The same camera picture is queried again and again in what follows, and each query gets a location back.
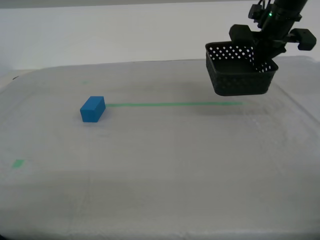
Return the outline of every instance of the green tape line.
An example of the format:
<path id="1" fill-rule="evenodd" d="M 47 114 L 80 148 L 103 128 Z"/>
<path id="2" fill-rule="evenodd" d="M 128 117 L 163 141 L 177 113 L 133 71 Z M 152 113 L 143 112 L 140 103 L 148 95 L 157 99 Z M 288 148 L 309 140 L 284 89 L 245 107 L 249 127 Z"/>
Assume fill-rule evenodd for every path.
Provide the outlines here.
<path id="1" fill-rule="evenodd" d="M 15 162 L 12 164 L 13 169 L 18 169 L 20 168 L 23 164 L 25 163 L 25 160 L 23 159 L 17 159 Z"/>
<path id="2" fill-rule="evenodd" d="M 240 101 L 205 101 L 205 102 L 159 102 L 159 103 L 109 103 L 107 107 L 177 107 L 177 106 L 234 106 L 242 105 Z"/>

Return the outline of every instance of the blue cube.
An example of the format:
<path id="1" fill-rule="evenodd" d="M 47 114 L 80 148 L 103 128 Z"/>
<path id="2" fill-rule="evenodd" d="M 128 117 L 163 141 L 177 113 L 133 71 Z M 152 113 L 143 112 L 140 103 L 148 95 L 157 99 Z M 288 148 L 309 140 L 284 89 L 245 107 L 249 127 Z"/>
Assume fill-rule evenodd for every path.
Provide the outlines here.
<path id="1" fill-rule="evenodd" d="M 106 109 L 103 96 L 91 96 L 81 107 L 82 121 L 85 123 L 97 123 Z"/>

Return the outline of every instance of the white table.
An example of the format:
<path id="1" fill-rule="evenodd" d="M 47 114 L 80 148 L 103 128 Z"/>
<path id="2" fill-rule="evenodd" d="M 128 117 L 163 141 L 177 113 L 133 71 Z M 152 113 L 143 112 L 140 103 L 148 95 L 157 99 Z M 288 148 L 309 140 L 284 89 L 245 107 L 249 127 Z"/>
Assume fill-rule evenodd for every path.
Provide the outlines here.
<path id="1" fill-rule="evenodd" d="M 269 92 L 258 96 L 216 95 L 204 60 L 18 77 L 0 93 L 0 234 L 319 239 L 319 64 L 277 63 Z M 83 123 L 89 96 L 173 105 L 107 107 L 98 123 Z"/>

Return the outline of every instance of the white wall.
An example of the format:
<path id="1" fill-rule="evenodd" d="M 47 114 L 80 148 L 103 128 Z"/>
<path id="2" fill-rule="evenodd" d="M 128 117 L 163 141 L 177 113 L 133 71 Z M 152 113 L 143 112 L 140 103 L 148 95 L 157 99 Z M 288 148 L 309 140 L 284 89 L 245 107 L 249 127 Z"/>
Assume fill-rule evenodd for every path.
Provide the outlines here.
<path id="1" fill-rule="evenodd" d="M 202 59 L 204 45 L 229 41 L 252 1 L 0 9 L 0 63 L 13 69 L 128 61 Z M 296 28 L 320 37 L 320 1 L 309 0 Z M 287 45 L 286 55 L 320 59 Z"/>

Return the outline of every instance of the perforated basket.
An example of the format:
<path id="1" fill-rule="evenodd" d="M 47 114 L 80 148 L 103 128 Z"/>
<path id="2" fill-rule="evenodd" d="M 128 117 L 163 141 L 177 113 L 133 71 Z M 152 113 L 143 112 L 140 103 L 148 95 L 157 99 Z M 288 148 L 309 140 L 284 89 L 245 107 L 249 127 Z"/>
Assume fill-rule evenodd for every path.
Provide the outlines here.
<path id="1" fill-rule="evenodd" d="M 265 94 L 278 70 L 274 61 L 257 64 L 252 46 L 230 41 L 205 45 L 206 67 L 214 91 L 221 96 Z"/>

